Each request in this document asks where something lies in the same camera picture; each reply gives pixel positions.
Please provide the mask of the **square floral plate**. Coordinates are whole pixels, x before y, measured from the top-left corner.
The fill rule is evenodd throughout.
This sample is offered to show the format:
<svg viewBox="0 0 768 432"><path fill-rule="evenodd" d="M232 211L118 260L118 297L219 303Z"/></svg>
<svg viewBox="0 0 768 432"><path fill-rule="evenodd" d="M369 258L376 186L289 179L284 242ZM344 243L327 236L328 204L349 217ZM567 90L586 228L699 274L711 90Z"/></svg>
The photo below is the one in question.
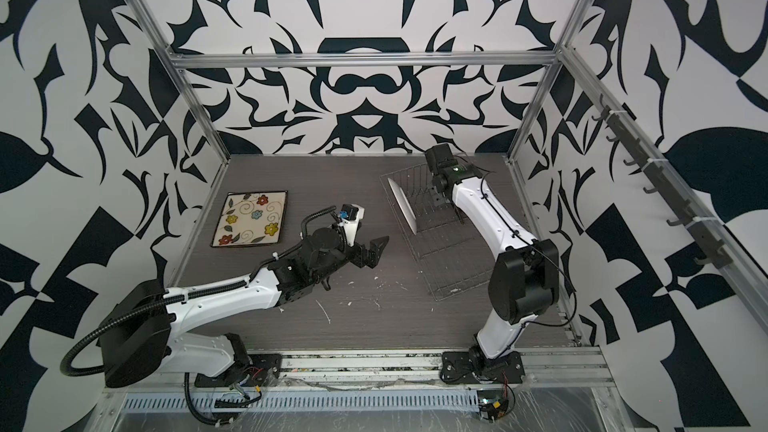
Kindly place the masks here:
<svg viewBox="0 0 768 432"><path fill-rule="evenodd" d="M237 248L278 243L287 198L287 191L228 193L211 246Z"/></svg>

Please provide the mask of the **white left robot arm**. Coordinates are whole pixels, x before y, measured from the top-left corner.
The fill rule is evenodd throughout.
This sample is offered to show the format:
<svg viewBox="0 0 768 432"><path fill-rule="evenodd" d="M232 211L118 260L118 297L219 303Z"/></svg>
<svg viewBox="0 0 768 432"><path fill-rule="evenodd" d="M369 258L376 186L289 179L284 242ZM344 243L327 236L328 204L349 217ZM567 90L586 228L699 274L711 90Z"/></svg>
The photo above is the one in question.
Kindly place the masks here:
<svg viewBox="0 0 768 432"><path fill-rule="evenodd" d="M181 374L187 408L198 422L212 427L232 423L233 416L206 415L194 405L191 381L233 389L240 400L222 400L220 406L245 408L262 398L260 392L243 389L257 383L259 369L238 334L203 336L197 328L295 302L316 286L328 289L331 276L346 265L376 268L389 239L357 242L364 212L344 204L308 215L297 244L240 277L189 287L140 283L65 353L60 372L67 377L103 375L109 388L133 385L155 373Z"/></svg>

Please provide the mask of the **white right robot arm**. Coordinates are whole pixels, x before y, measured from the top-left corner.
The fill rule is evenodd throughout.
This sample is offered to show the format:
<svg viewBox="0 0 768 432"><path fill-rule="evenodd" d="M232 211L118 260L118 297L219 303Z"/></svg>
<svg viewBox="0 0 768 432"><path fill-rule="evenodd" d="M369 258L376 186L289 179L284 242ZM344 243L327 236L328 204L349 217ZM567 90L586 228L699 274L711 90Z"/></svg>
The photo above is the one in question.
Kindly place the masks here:
<svg viewBox="0 0 768 432"><path fill-rule="evenodd" d="M468 364L454 381L502 381L528 326L559 302L557 247L525 230L496 198L487 172L463 163L447 144L425 152L436 192L463 212L495 258L488 296L491 312L468 351Z"/></svg>

